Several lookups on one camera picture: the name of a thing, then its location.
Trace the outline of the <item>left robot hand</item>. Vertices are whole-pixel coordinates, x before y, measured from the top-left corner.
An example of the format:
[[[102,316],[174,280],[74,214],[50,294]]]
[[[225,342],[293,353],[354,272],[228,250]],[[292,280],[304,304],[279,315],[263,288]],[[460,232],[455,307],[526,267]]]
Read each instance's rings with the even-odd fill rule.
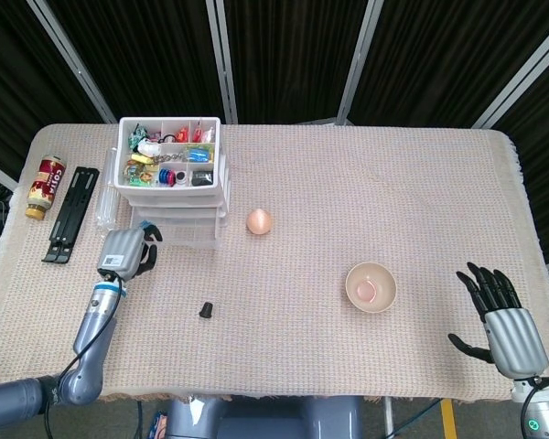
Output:
[[[162,241],[160,230],[149,221],[131,229],[111,230],[102,246],[97,272],[104,281],[131,281],[154,269],[157,244]]]

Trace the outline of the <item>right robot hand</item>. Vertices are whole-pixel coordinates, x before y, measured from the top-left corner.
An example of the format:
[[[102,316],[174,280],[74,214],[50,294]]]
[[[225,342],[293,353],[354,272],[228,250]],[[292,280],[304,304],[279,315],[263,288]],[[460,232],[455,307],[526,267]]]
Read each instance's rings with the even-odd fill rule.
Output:
[[[483,325],[489,346],[479,348],[450,333],[447,338],[463,354],[493,364],[510,380],[542,375],[549,358],[531,313],[522,306],[511,280],[501,271],[467,263],[470,274],[457,272]]]

